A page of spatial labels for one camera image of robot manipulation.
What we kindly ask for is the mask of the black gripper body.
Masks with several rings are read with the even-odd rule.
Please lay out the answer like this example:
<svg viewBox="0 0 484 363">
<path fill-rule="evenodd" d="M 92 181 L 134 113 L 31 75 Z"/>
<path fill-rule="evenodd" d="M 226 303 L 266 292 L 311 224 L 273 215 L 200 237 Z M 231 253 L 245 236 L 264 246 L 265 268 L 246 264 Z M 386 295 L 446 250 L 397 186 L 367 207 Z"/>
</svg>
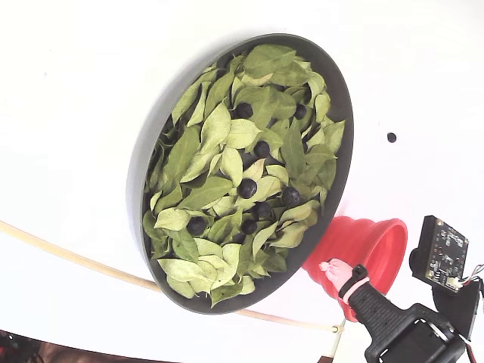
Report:
<svg viewBox="0 0 484 363">
<path fill-rule="evenodd" d="M 364 326 L 371 335 L 368 362 L 456 362 L 466 350 L 450 322 L 421 304 L 370 307 Z"/>
</svg>

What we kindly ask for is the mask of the pink-tipped gripper finger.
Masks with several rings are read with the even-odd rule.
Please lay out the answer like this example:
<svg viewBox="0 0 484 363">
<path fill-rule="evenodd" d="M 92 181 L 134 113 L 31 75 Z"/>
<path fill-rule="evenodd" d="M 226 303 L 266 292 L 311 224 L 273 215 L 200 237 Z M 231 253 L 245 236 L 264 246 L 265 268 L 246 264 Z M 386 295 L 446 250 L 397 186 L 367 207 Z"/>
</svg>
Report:
<svg viewBox="0 0 484 363">
<path fill-rule="evenodd" d="M 363 265 L 352 267 L 340 259 L 331 259 L 321 262 L 319 268 L 370 334 L 384 334 L 405 320 L 404 312 L 371 285 Z"/>
</svg>

